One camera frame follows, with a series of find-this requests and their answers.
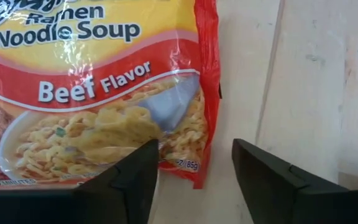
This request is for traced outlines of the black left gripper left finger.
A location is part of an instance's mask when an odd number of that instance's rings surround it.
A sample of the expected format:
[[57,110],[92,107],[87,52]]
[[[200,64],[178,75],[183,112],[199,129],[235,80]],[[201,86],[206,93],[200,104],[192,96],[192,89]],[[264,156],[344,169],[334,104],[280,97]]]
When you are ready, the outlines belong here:
[[147,224],[158,157],[153,139],[75,188],[0,190],[0,224]]

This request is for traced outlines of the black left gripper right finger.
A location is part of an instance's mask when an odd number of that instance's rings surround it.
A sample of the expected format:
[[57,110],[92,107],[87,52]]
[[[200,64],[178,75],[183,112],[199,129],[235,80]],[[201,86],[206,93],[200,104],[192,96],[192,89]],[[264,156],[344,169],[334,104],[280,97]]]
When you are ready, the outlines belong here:
[[254,224],[358,224],[358,190],[309,173],[243,140],[232,161]]

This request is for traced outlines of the red beef ramen packet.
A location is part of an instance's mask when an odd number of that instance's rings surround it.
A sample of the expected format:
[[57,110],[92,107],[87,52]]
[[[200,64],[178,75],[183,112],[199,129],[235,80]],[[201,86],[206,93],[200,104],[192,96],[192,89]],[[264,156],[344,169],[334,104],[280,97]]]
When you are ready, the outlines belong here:
[[151,139],[204,185],[216,0],[0,0],[0,190],[72,188]]

